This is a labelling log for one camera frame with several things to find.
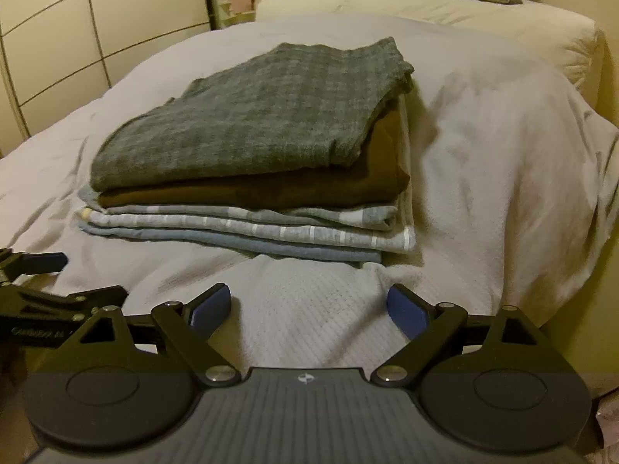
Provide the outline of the blue folded cloth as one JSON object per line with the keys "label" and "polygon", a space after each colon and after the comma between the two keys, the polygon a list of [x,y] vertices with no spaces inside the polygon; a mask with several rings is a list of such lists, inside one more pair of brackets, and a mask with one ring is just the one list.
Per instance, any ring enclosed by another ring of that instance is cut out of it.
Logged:
{"label": "blue folded cloth", "polygon": [[191,229],[132,229],[131,227],[97,226],[85,220],[78,221],[78,227],[87,234],[131,241],[149,242],[191,242],[212,247],[221,247],[251,254],[267,254],[271,257],[295,258],[322,262],[381,263],[380,251],[322,246],[311,244],[284,243],[255,239],[235,234]]}

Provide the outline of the grey checked garment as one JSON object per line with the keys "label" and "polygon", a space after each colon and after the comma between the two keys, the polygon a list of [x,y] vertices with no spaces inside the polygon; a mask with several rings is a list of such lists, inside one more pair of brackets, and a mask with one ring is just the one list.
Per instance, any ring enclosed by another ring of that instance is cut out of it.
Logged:
{"label": "grey checked garment", "polygon": [[97,150],[90,186],[349,167],[413,70],[392,37],[354,49],[281,43],[122,124]]}

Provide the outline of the white bed duvet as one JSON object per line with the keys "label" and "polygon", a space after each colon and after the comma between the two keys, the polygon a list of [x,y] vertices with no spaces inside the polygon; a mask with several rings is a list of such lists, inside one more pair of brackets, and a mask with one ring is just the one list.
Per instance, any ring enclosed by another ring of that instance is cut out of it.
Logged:
{"label": "white bed duvet", "polygon": [[[351,266],[78,229],[92,157],[125,121],[282,42],[348,49],[384,37],[416,82],[407,97],[417,234],[409,256]],[[60,275],[34,287],[68,294],[120,284],[125,311],[141,314],[226,283],[233,314],[211,343],[241,369],[372,370],[405,341],[385,311],[394,283],[474,314],[511,304],[551,325],[576,308],[617,216],[617,128],[560,71],[511,40],[390,17],[297,17],[192,37],[1,162],[2,245],[68,255]]]}

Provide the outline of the white wardrobe cabinets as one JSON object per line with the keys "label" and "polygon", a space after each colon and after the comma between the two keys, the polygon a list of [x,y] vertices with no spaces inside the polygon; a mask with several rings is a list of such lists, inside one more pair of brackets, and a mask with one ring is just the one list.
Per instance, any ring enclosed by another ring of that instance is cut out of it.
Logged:
{"label": "white wardrobe cabinets", "polygon": [[209,28],[207,0],[1,0],[1,153]]}

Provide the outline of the cream pillow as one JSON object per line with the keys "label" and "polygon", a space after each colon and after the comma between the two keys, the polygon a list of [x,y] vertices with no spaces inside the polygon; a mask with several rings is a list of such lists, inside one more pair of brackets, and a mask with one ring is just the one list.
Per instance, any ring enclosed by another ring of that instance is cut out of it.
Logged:
{"label": "cream pillow", "polygon": [[560,69],[585,100],[597,106],[605,38],[593,19],[571,10],[530,0],[520,4],[479,0],[261,0],[256,19],[333,13],[400,17],[515,40]]}

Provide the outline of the brown folded garment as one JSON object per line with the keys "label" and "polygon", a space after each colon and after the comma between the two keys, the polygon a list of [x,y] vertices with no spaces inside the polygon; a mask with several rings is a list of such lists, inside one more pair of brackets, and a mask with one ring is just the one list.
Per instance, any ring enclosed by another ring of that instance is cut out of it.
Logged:
{"label": "brown folded garment", "polygon": [[350,208],[392,203],[406,189],[409,175],[399,165],[401,117],[384,110],[373,123],[359,158],[349,167],[205,178],[113,189],[97,197],[100,206],[222,205],[248,210],[298,207]]}

